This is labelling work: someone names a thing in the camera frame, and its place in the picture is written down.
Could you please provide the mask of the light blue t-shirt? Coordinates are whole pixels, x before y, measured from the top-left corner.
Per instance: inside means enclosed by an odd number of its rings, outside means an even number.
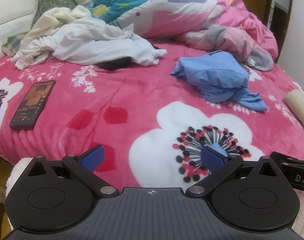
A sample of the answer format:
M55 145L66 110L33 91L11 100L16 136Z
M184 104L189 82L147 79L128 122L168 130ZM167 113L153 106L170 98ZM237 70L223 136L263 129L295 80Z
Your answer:
M180 57L171 75L185 79L211 103L230 100L253 111L268 110L261 96L249 90L250 75L247 70L228 52Z

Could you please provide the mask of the folded beige garment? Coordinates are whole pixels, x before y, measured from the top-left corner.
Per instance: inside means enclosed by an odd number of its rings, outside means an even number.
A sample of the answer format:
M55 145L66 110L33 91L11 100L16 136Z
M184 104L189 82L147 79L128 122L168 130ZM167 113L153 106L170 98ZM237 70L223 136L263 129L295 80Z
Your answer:
M287 93L283 102L304 127L304 93L298 89Z

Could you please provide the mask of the pink floral fleece blanket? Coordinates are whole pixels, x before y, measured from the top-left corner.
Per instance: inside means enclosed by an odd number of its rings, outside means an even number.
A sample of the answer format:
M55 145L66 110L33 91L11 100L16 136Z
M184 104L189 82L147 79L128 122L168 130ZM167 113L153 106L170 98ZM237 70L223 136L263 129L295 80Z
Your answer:
M249 89L268 110L235 102L211 103L171 73L180 57L203 51L158 42L167 55L155 67L133 65L107 72L57 59L18 70L0 58L0 155L12 164L43 155L60 160L100 144L105 159L95 174L123 187L187 188L208 176L200 160L203 145L257 160L274 151L304 160L304 128L282 99L296 88L279 67L250 71ZM34 129L9 124L36 82L55 80Z

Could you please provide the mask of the black smartphone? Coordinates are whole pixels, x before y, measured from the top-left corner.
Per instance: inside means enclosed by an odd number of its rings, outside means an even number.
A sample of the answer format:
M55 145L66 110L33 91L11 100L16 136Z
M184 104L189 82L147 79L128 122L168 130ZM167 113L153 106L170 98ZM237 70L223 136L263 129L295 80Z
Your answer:
M16 110L9 127L13 130L34 129L55 84L55 80L34 83Z

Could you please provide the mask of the black garment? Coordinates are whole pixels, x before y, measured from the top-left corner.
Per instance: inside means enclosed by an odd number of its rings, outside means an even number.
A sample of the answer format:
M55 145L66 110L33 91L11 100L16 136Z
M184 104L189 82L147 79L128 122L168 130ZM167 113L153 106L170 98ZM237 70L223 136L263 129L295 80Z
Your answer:
M106 60L96 63L95 66L109 72L128 68L134 63L148 67L157 65L160 57L166 53L166 50L164 51L154 44L149 44L149 46L130 45L126 48L123 47L123 50L117 49L114 55L109 55Z

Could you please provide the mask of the white crumpled sheet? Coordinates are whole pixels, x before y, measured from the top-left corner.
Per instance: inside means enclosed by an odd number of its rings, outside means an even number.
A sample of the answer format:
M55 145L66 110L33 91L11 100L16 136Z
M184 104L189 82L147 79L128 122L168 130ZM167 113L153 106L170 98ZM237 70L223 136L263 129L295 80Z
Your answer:
M167 55L133 32L133 24L124 29L96 18L81 18L63 25L53 35L40 37L21 48L12 58L18 69L53 57L79 65L90 65L130 58L141 66L157 65Z

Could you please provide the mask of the pink grey white duvet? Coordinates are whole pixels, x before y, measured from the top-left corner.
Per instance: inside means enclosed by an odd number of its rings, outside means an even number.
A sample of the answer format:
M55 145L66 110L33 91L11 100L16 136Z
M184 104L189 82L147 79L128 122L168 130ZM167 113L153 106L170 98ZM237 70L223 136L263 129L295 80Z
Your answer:
M173 38L197 50L223 50L270 71L278 55L272 32L242 0L149 0L112 22L145 38Z

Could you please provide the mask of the cream fleece cloth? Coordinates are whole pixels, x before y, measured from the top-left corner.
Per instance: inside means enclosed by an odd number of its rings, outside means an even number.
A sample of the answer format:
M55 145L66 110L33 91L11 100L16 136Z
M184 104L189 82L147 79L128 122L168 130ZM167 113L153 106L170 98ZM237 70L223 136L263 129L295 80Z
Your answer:
M67 23L91 16L91 12L81 5L77 5L73 10L66 7L50 9L40 16L32 29L22 39L20 50L26 49L33 40L54 35L61 26Z

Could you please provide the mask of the white headboard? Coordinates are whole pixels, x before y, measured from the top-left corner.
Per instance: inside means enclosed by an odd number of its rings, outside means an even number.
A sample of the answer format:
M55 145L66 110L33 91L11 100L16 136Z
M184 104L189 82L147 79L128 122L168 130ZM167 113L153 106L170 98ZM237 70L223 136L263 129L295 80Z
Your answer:
M0 57L5 38L30 29L36 0L0 0Z

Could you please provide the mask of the grey green pillow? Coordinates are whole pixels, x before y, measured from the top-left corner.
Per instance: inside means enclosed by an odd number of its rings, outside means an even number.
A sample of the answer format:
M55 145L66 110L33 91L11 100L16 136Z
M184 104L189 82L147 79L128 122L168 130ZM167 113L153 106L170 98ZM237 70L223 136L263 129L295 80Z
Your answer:
M77 6L75 0L36 0L34 12L32 16L31 28L38 21L38 19L48 10L55 7L66 7L73 10Z

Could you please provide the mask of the wooden framed mirror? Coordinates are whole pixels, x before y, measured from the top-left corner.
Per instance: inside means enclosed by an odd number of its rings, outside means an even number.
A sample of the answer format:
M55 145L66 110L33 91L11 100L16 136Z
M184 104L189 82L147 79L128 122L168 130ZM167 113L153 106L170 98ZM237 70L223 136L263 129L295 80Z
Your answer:
M246 8L272 31L279 52L285 42L293 0L243 0Z

